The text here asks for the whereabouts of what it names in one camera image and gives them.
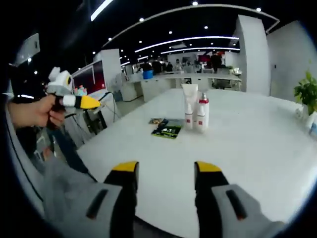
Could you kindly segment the person's left hand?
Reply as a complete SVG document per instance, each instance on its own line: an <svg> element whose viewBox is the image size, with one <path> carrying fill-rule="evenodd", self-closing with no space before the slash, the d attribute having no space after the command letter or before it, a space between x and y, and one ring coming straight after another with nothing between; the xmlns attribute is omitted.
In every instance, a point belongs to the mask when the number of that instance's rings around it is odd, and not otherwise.
<svg viewBox="0 0 317 238"><path fill-rule="evenodd" d="M64 110L53 110L55 99L54 95L48 95L35 103L35 125L44 127L47 126L48 122L52 122L57 127L63 125L65 120Z"/></svg>

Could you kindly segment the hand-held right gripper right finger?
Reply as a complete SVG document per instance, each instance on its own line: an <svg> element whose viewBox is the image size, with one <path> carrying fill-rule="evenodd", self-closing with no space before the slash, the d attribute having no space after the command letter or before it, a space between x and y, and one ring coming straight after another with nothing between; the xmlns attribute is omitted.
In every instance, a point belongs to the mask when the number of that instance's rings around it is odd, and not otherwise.
<svg viewBox="0 0 317 238"><path fill-rule="evenodd" d="M196 161L195 206L201 238L275 238L284 223L272 221L260 203L236 184L230 184L222 170Z"/></svg>

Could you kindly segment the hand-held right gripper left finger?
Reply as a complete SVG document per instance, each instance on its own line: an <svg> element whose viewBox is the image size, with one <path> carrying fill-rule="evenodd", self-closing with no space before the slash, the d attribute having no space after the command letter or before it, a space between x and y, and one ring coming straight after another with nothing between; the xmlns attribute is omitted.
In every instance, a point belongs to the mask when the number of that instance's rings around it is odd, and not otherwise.
<svg viewBox="0 0 317 238"><path fill-rule="evenodd" d="M80 238L132 238L137 205L139 162L112 168L103 183L93 182L79 195Z"/></svg>

